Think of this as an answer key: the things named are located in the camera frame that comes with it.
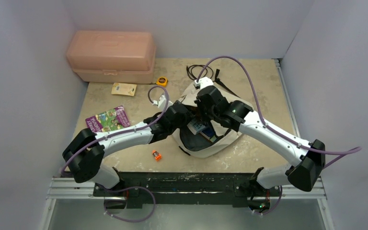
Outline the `blue Jane Eyre book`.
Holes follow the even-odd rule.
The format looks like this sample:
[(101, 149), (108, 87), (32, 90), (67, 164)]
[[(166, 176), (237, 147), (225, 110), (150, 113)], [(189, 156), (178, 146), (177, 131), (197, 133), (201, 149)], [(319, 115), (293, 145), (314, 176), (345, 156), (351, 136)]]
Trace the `blue Jane Eyre book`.
[(212, 128), (208, 127), (200, 132), (200, 134), (205, 137), (211, 143), (214, 143), (217, 140), (215, 132)]

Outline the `beige canvas backpack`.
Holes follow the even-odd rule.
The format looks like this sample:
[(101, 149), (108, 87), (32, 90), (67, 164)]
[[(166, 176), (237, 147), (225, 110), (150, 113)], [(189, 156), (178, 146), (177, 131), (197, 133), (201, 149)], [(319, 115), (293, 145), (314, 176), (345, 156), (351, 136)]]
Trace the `beige canvas backpack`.
[(214, 130), (217, 140), (214, 143), (208, 141), (200, 133), (194, 135), (190, 132), (187, 125), (177, 129), (173, 133), (173, 138), (177, 142), (179, 148), (187, 155), (197, 158), (210, 157), (221, 150), (228, 147), (242, 136), (238, 131), (239, 123), (248, 112), (253, 111), (252, 105), (238, 97), (231, 91), (226, 91), (224, 85), (221, 85), (218, 78), (213, 80), (216, 88), (220, 90), (222, 95), (230, 103), (229, 108), (222, 114), (223, 122), (215, 122), (213, 120), (203, 121), (200, 112), (195, 104), (197, 93), (200, 89), (196, 89), (194, 85), (188, 86), (179, 98), (179, 102), (184, 104), (197, 119), (203, 122), (207, 128)]

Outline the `purple paperback book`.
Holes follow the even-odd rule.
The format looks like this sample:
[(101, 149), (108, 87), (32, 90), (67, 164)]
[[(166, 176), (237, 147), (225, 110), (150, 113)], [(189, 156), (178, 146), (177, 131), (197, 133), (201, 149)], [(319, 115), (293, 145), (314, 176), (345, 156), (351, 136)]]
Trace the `purple paperback book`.
[(130, 121), (123, 106), (86, 118), (85, 123), (92, 132), (115, 131), (130, 126)]

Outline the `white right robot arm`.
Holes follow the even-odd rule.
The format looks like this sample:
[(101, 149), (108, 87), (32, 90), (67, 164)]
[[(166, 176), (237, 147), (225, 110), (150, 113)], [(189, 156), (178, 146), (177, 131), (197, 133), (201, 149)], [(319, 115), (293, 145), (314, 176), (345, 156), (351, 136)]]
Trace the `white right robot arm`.
[(276, 185), (293, 185), (310, 192), (325, 166), (325, 156), (316, 153), (324, 144), (310, 143), (282, 129), (274, 132), (270, 122), (261, 120), (257, 111), (242, 101), (228, 102), (215, 86), (206, 86), (197, 93), (195, 104), (206, 121), (214, 121), (222, 127), (248, 135), (263, 143), (288, 163), (277, 168), (259, 169), (250, 181), (250, 189), (261, 195)]

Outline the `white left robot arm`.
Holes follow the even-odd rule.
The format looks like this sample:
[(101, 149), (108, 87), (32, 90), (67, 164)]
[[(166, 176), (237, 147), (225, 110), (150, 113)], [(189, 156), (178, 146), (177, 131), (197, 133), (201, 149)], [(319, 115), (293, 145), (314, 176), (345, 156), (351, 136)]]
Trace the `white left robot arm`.
[(166, 139), (193, 119), (192, 112), (176, 101), (164, 111), (127, 128), (93, 132), (81, 130), (62, 153), (69, 176), (76, 183), (95, 182), (112, 196), (123, 192), (118, 171), (103, 164), (103, 158), (117, 151)]

